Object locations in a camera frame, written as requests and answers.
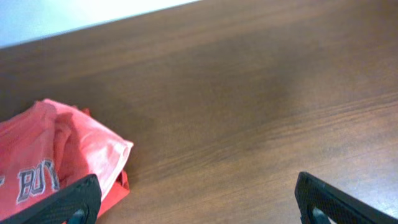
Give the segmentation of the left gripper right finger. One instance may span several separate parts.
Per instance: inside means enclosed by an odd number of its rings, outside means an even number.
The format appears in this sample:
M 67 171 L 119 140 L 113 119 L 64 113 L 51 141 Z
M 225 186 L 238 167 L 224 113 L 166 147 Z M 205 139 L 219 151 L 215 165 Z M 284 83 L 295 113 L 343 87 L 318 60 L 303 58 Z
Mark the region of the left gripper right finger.
M 396 218 L 363 203 L 308 172 L 299 173 L 295 198 L 302 223 L 397 224 Z

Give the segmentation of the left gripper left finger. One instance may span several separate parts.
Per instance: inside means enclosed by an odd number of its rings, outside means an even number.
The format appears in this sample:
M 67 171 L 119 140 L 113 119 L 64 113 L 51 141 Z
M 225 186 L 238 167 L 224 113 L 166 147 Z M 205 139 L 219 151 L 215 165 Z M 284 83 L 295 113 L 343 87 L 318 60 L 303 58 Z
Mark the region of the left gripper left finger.
M 1 223 L 95 223 L 100 206 L 100 184 L 97 176 L 90 174 Z

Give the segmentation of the orange-red t-shirt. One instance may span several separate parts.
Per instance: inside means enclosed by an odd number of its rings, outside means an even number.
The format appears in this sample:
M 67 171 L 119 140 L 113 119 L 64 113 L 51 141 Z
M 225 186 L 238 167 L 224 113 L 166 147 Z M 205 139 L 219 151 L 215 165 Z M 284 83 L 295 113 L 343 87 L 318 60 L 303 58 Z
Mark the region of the orange-red t-shirt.
M 36 102 L 1 123 L 1 218 L 60 190 L 58 171 L 71 135 L 51 104 Z

